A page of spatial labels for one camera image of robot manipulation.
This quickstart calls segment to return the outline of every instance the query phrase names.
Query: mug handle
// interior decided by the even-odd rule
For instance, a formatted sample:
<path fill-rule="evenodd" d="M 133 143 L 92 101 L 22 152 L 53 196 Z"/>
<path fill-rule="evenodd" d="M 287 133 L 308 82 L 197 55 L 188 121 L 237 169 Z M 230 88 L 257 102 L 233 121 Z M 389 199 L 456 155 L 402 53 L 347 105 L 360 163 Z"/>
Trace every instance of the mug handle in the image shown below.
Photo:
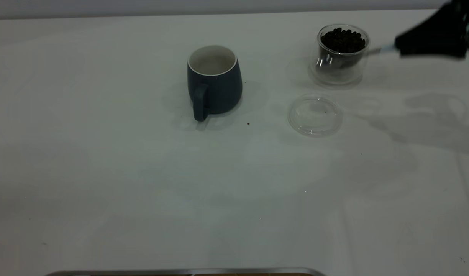
<path fill-rule="evenodd" d="M 209 115 L 209 108 L 205 107 L 207 88 L 207 84 L 199 84 L 194 92 L 194 118 L 199 122 L 203 122 Z"/>

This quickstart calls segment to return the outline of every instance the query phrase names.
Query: dark blue mug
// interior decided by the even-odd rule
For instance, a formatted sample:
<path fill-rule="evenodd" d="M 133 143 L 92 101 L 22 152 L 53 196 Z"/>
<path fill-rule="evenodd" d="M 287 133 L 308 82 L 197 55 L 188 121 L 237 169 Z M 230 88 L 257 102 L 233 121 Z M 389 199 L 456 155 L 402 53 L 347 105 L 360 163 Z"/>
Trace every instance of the dark blue mug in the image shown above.
<path fill-rule="evenodd" d="M 189 95 L 197 121 L 204 121 L 209 114 L 228 112 L 238 104 L 243 84 L 233 51 L 205 46 L 190 55 L 187 65 Z"/>

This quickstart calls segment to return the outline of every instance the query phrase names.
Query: mug rim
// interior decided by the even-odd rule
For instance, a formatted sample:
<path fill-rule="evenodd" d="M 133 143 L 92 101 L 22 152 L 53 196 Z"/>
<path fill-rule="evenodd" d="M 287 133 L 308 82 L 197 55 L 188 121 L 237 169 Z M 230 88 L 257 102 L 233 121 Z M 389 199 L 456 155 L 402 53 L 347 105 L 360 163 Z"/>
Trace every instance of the mug rim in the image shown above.
<path fill-rule="evenodd" d="M 224 49 L 227 49 L 228 51 L 230 51 L 231 54 L 233 54 L 234 59 L 235 59 L 235 60 L 234 60 L 234 63 L 233 63 L 233 66 L 231 66 L 231 68 L 229 68 L 228 70 L 226 70 L 226 71 L 224 71 L 224 72 L 222 72 L 222 73 L 214 74 L 214 75 L 203 74 L 203 73 L 200 73 L 200 72 L 194 70 L 194 68 L 192 68 L 192 66 L 190 65 L 190 58 L 192 57 L 192 55 L 193 55 L 195 52 L 199 51 L 200 49 L 207 48 L 207 47 L 221 47 L 221 48 L 224 48 Z M 229 71 L 231 71 L 231 70 L 236 66 L 236 64 L 238 64 L 238 57 L 236 56 L 236 54 L 233 52 L 232 49 L 229 49 L 228 47 L 222 46 L 222 45 L 207 45 L 207 46 L 200 47 L 200 48 L 198 48 L 198 49 L 195 49 L 195 50 L 189 55 L 189 57 L 187 58 L 187 65 L 189 66 L 189 68 L 190 68 L 192 71 L 194 71 L 196 74 L 199 74 L 199 75 L 202 75 L 202 76 L 206 76 L 206 77 L 215 77 L 215 76 L 220 76 L 220 75 L 223 75 L 223 74 L 225 74 L 225 73 L 228 73 Z"/>

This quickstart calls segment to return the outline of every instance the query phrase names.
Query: white table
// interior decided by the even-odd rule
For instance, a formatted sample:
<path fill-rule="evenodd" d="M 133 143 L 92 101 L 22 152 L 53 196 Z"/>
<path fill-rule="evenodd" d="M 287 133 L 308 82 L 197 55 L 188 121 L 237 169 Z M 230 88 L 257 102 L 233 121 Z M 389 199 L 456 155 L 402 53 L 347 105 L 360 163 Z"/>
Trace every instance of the white table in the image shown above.
<path fill-rule="evenodd" d="M 469 63 L 375 56 L 347 90 L 307 75 L 322 26 L 379 45 L 432 12 L 0 21 L 0 276 L 469 276 Z M 210 44 L 238 54 L 243 98 L 198 124 L 187 57 Z M 344 112 L 327 138 L 286 119 L 316 92 Z"/>

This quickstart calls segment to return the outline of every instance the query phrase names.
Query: plastic lid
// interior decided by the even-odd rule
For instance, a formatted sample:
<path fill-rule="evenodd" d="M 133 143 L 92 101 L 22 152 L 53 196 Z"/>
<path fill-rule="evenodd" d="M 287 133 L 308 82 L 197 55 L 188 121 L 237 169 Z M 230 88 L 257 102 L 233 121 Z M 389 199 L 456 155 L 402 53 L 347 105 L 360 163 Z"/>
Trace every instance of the plastic lid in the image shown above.
<path fill-rule="evenodd" d="M 289 124 L 306 136 L 323 137 L 335 133 L 342 124 L 338 104 L 327 95 L 306 94 L 289 110 Z"/>

